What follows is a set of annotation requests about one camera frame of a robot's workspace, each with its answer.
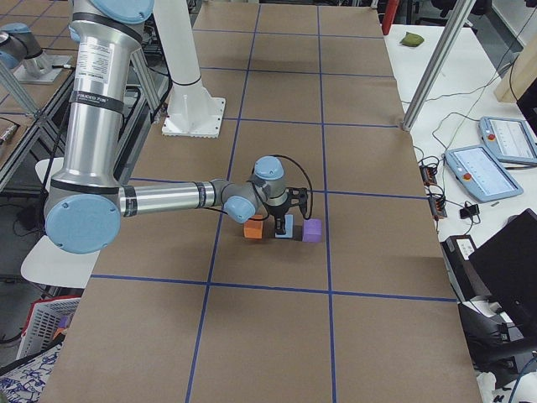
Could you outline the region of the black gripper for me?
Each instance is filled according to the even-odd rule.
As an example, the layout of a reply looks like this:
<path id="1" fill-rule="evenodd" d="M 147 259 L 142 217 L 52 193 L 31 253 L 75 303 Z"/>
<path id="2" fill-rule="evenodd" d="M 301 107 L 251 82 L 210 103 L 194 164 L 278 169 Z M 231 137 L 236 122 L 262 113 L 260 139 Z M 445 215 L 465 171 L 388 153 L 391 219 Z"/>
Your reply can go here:
<path id="1" fill-rule="evenodd" d="M 267 200 L 268 213 L 274 217 L 274 231 L 276 235 L 286 233 L 285 215 L 290 209 L 289 196 L 269 198 Z"/>

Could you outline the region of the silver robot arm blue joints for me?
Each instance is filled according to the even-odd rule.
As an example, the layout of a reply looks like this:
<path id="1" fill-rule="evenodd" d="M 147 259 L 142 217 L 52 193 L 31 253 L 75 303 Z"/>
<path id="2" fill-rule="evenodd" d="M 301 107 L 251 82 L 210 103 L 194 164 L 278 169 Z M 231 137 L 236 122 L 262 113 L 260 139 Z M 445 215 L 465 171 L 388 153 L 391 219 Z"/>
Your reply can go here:
<path id="1" fill-rule="evenodd" d="M 225 179 L 130 186 L 140 155 L 118 160 L 128 76 L 135 71 L 152 113 L 167 112 L 172 88 L 154 19 L 156 1 L 76 1 L 79 37 L 64 161 L 50 181 L 45 232 L 59 249 L 89 254 L 108 246 L 125 217 L 220 207 L 244 223 L 267 200 L 289 196 L 279 158 L 264 156 L 243 184 Z"/>

